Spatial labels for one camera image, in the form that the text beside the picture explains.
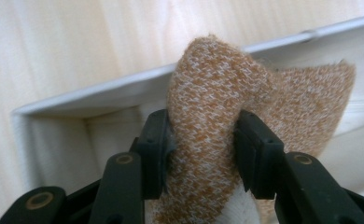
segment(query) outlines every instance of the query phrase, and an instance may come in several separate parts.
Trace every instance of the wooden table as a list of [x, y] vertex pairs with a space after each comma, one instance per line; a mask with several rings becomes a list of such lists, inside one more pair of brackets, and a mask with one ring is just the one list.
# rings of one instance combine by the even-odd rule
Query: wooden table
[[27, 189], [10, 113], [176, 62], [195, 37], [236, 46], [364, 16], [364, 1], [0, 1], [0, 216]]

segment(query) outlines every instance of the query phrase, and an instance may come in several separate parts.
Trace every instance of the wood grain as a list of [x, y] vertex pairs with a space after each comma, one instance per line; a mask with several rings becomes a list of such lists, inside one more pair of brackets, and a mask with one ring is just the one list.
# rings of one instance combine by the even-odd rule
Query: wood grain
[[176, 62], [214, 34], [237, 46], [364, 16], [364, 1], [0, 1], [0, 216], [27, 189], [10, 113]]

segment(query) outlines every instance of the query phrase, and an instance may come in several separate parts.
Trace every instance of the white box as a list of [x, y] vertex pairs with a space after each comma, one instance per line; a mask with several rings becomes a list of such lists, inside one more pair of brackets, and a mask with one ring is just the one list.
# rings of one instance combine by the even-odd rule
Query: white box
[[[330, 165], [339, 182], [348, 185], [344, 187], [364, 194], [364, 139], [360, 139], [359, 149], [334, 144], [343, 142], [342, 136], [364, 136], [364, 18], [242, 50], [279, 68], [341, 60], [357, 66], [356, 86], [338, 136], [320, 160]], [[26, 188], [52, 185], [70, 193], [100, 178], [106, 159], [128, 150], [147, 115], [165, 108], [174, 69], [175, 64], [170, 64], [16, 109], [13, 125]], [[360, 160], [351, 152], [358, 153]]]

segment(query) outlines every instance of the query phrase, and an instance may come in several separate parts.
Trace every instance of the brown fuzzy fabric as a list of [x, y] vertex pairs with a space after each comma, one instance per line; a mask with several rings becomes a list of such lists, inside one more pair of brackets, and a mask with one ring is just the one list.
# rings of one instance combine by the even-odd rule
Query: brown fuzzy fabric
[[[262, 118], [286, 150], [317, 155], [348, 100], [346, 63], [272, 73], [213, 36], [194, 40], [172, 77], [167, 107], [177, 150], [169, 194], [153, 202], [154, 223], [212, 223], [241, 185], [232, 131], [241, 109]], [[268, 214], [265, 204], [262, 214]]]

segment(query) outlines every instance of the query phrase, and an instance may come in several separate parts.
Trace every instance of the brown cloth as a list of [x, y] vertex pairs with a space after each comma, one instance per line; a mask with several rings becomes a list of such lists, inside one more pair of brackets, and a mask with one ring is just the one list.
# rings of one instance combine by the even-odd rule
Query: brown cloth
[[[149, 222], [252, 221], [255, 211], [233, 207], [253, 201], [249, 194], [233, 197], [242, 193], [232, 147], [241, 109], [257, 114], [285, 151], [317, 156], [337, 127], [354, 79], [348, 63], [274, 72], [214, 36], [195, 39], [170, 82], [167, 108], [177, 150], [169, 193], [151, 203]], [[266, 222], [273, 205], [257, 203]]]

